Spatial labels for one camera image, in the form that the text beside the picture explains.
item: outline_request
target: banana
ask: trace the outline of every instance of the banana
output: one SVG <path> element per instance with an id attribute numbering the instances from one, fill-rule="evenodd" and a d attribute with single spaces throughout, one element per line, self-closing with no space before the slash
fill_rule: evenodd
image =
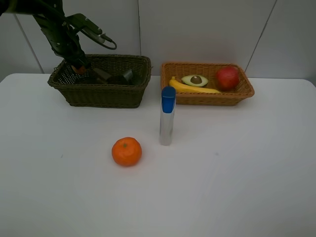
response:
<path id="1" fill-rule="evenodd" d="M 175 77 L 169 81 L 169 85 L 174 87 L 177 92 L 195 92 L 195 93 L 220 93 L 220 91 L 209 88 L 195 87 L 190 85 L 184 85 L 178 82 Z"/>

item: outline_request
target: white wall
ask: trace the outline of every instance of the white wall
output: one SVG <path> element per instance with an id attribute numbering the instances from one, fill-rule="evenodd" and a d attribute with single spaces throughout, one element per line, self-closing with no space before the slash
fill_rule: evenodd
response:
<path id="1" fill-rule="evenodd" d="M 275 0 L 139 0 L 141 50 L 153 75 L 165 61 L 246 68 Z"/>
<path id="2" fill-rule="evenodd" d="M 64 12 L 66 16 L 82 13 L 118 44 L 117 50 L 108 50 L 80 33 L 80 44 L 85 53 L 140 55 L 137 0 L 67 0 L 64 1 Z M 43 70 L 52 73 L 62 58 L 53 53 L 32 16 L 19 15 L 18 18 Z"/>
<path id="3" fill-rule="evenodd" d="M 316 82 L 315 0 L 277 1 L 247 75 Z"/>
<path id="4" fill-rule="evenodd" d="M 303 78 L 316 84 L 316 1 L 278 0 L 255 48 L 274 2 L 65 0 L 64 10 L 67 16 L 83 13 L 118 43 L 117 50 L 107 50 L 80 35 L 86 53 L 142 53 L 151 58 L 153 75 L 160 74 L 165 61 L 233 62 L 244 69 L 249 64 L 249 77 Z M 11 73 L 41 73 L 40 66 L 51 73 L 62 61 L 32 16 L 18 19 L 31 47 L 14 16 L 3 14 L 0 81 Z"/>
<path id="5" fill-rule="evenodd" d="M 0 81 L 12 73 L 41 73 L 13 14 L 0 17 Z"/>

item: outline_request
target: avocado half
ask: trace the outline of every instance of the avocado half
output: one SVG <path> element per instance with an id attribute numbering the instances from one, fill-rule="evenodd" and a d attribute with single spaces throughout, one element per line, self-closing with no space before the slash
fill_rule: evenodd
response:
<path id="1" fill-rule="evenodd" d="M 199 75 L 186 76 L 183 77 L 181 80 L 184 84 L 197 87 L 205 86 L 208 83 L 208 79 Z"/>

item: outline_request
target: blue cap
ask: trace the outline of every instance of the blue cap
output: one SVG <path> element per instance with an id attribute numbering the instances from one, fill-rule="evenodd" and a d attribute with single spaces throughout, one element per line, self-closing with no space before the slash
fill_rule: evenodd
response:
<path id="1" fill-rule="evenodd" d="M 176 90 L 172 86 L 166 86 L 161 92 L 161 106 L 164 113 L 170 114 L 173 111 L 176 101 Z"/>

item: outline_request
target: apple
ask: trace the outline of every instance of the apple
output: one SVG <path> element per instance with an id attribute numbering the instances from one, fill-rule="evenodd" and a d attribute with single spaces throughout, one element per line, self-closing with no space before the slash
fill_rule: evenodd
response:
<path id="1" fill-rule="evenodd" d="M 233 66 L 221 68 L 216 79 L 220 90 L 232 90 L 239 84 L 238 69 Z"/>

